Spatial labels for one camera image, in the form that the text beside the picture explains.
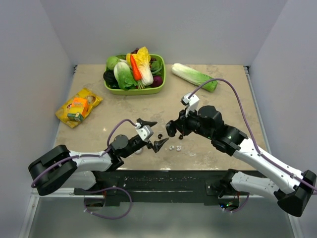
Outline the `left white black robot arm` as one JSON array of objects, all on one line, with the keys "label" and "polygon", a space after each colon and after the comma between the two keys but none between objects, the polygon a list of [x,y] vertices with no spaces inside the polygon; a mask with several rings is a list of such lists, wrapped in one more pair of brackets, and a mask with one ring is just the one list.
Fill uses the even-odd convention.
[{"label": "left white black robot arm", "polygon": [[59,145],[32,162],[29,173],[33,179],[31,187],[37,189],[40,196],[54,193],[62,187],[91,189],[96,183],[95,172],[111,172],[121,167],[123,159],[131,156],[143,147],[157,153],[167,139],[151,142],[152,126],[155,121],[137,119],[133,126],[137,134],[128,138],[120,134],[114,139],[108,138],[107,148],[100,152],[81,153]]}]

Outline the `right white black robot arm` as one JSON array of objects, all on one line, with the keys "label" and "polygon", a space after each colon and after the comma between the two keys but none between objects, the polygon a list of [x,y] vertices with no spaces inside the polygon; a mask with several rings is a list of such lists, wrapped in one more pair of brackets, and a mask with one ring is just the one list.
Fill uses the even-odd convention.
[{"label": "right white black robot arm", "polygon": [[247,192],[272,199],[292,216],[303,214],[313,194],[316,174],[294,169],[261,149],[245,133],[225,124],[215,107],[203,106],[193,112],[181,110],[178,119],[169,121],[165,127],[170,137],[176,132],[183,136],[194,132],[207,138],[218,151],[249,164],[263,175],[262,178],[254,177],[229,169],[223,178],[211,185],[219,197],[235,191]]}]

